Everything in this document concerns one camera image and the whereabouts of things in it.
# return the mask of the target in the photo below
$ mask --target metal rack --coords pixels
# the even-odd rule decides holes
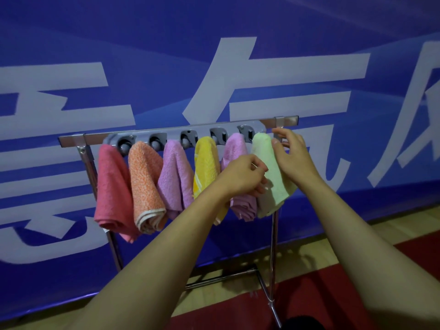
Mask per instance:
[[[110,144],[115,146],[121,155],[126,156],[131,146],[137,141],[144,141],[150,144],[155,150],[162,150],[168,139],[177,139],[182,143],[184,149],[195,147],[198,138],[203,136],[211,136],[218,145],[224,145],[228,135],[240,132],[243,134],[245,141],[252,142],[255,133],[266,132],[268,128],[297,126],[298,116],[275,117],[250,121],[234,121],[214,124],[199,124],[180,127],[156,128],[139,131],[123,131],[110,133],[92,133],[92,134],[74,134],[65,135],[58,138],[61,147],[76,147],[80,154],[81,160],[84,162],[85,169],[93,189],[95,199],[98,193],[98,173],[94,163],[91,145]],[[113,255],[115,266],[118,270],[122,270],[124,263],[118,248],[118,242],[113,232],[107,231],[109,246]],[[267,297],[268,304],[274,315],[275,321],[279,328],[281,322],[275,310],[274,290],[275,290],[275,261],[276,247],[278,239],[278,211],[272,214],[272,238],[270,249],[270,268],[269,268],[269,288],[266,287],[258,267],[253,264],[250,268],[234,272],[228,275],[221,275],[215,278],[201,280],[196,283],[187,284],[185,289],[193,289],[203,287],[223,280],[234,278],[240,275],[255,274],[260,282],[261,288]]]

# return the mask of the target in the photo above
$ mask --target purple towel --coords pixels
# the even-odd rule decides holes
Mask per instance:
[[[221,160],[221,170],[225,169],[229,162],[235,160],[240,155],[247,155],[246,143],[240,133],[231,135],[224,147],[223,159]],[[249,194],[242,194],[231,199],[231,209],[239,219],[252,221],[256,216],[256,198]]]
[[[164,166],[157,190],[171,220],[194,201],[193,182],[194,172],[182,145],[177,140],[168,140],[164,148]]]

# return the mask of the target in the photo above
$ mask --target hand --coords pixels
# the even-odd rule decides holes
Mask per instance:
[[[272,132],[278,134],[280,138],[287,139],[287,142],[279,142],[272,139],[272,147],[278,166],[302,191],[310,183],[323,182],[316,167],[311,160],[310,154],[305,146],[303,137],[293,133],[287,128],[273,128]]]
[[[264,177],[267,170],[267,166],[256,155],[241,155],[229,162],[213,184],[225,193],[227,200],[240,194],[258,197],[266,191],[261,184],[267,183]]]

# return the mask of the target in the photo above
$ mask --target towel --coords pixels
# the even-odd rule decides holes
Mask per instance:
[[[263,218],[278,210],[297,186],[279,169],[271,144],[272,138],[266,133],[257,133],[252,139],[252,154],[257,155],[269,171],[265,173],[268,190],[258,198],[258,217]]]
[[[220,174],[220,162],[217,146],[211,137],[205,136],[197,141],[195,145],[195,174],[194,174],[194,199],[211,184]],[[228,205],[225,204],[217,214],[214,224],[217,226],[222,222],[228,212]]]
[[[161,231],[167,222],[165,205],[156,188],[162,166],[160,155],[146,143],[138,141],[131,147],[129,168],[134,220],[136,227],[144,234]]]
[[[182,145],[177,140],[168,140],[157,190],[165,204],[166,215],[171,220],[194,201],[193,180],[194,172]]]
[[[247,155],[246,143],[243,135],[234,133],[231,135],[224,147],[224,154],[221,160],[221,170],[223,171],[231,162],[240,155]],[[252,221],[256,216],[256,198],[249,194],[242,194],[231,199],[231,209],[239,219]]]
[[[95,221],[100,227],[121,234],[133,243],[139,230],[133,221],[133,199],[129,168],[122,155],[110,145],[99,149],[98,196]]]

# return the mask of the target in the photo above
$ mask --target red floor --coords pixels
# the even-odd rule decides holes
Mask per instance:
[[[440,231],[397,245],[397,248],[440,279]],[[283,322],[311,315],[326,329],[376,329],[349,278],[337,264],[279,283],[276,310]],[[275,329],[264,293],[242,294],[215,305],[175,316],[167,330]]]

